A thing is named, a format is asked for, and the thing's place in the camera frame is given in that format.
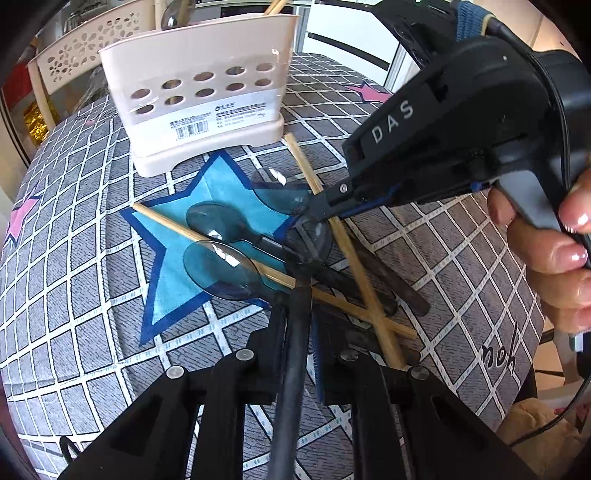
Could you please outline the right hand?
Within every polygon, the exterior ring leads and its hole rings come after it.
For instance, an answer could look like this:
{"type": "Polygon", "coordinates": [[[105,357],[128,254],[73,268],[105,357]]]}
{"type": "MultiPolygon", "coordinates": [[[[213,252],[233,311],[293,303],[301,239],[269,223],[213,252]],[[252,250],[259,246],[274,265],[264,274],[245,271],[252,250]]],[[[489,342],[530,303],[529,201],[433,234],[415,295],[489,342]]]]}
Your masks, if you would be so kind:
{"type": "Polygon", "coordinates": [[[566,234],[540,230],[526,222],[498,189],[489,191],[487,206],[493,223],[507,228],[507,242],[526,265],[530,288],[555,328],[569,334],[590,329],[589,253],[566,234]]]}

